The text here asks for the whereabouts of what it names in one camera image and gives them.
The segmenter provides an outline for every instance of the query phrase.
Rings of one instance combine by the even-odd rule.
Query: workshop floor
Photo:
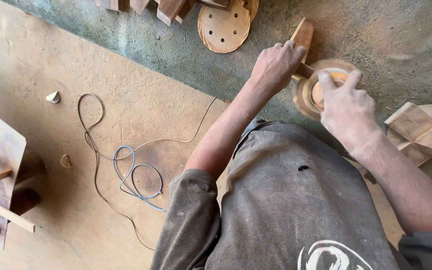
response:
[[[46,95],[61,92],[52,104]],[[38,152],[47,176],[30,180],[41,205],[24,214],[37,225],[34,234],[10,223],[0,270],[5,269],[148,269],[153,251],[138,242],[129,220],[98,196],[93,182],[95,157],[84,139],[77,115],[79,95],[91,92],[105,105],[105,117],[91,133],[99,151],[108,156],[121,145],[136,147],[156,138],[190,139],[212,97],[176,82],[63,31],[0,1],[0,118],[26,137]],[[136,162],[153,165],[163,178],[163,192],[153,199],[164,207],[171,178],[183,166],[209,126],[227,104],[216,100],[201,130],[190,143],[157,142],[136,153]],[[87,125],[101,111],[93,98],[81,103]],[[68,153],[72,168],[60,158]],[[131,160],[122,161],[125,174]],[[156,175],[137,169],[143,194],[159,188]],[[111,206],[134,219],[141,240],[154,247],[164,212],[118,188],[110,160],[102,159],[98,174],[101,193]],[[219,179],[219,198],[225,191]],[[369,186],[386,234],[397,244],[402,234],[381,189]]]

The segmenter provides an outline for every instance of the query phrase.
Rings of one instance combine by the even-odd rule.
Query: dusty t-shirt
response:
[[[399,269],[358,170],[298,126],[243,136],[221,212],[215,181],[173,179],[151,269]]]

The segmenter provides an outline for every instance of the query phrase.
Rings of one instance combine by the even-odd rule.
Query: man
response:
[[[377,180],[406,235],[387,241],[368,188],[343,157],[301,127],[252,121],[283,89],[305,49],[278,43],[171,182],[151,269],[432,269],[432,180],[375,122],[353,71],[336,88],[327,71],[322,125]],[[231,163],[228,192],[216,180]]]

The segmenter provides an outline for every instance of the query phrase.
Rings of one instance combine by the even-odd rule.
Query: semicircular wood piece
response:
[[[250,22],[252,23],[258,13],[259,0],[243,0],[243,7],[249,11]]]
[[[229,11],[202,6],[198,33],[204,45],[218,53],[228,53],[241,46],[251,24],[249,11],[241,0],[234,0]]]

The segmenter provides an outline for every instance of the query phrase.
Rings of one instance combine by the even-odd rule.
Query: stack of wooden pieces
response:
[[[229,11],[203,6],[198,16],[199,37],[213,52],[233,52],[248,37],[258,8],[259,0],[233,0]]]
[[[432,105],[407,102],[384,123],[389,140],[416,166],[432,157]]]

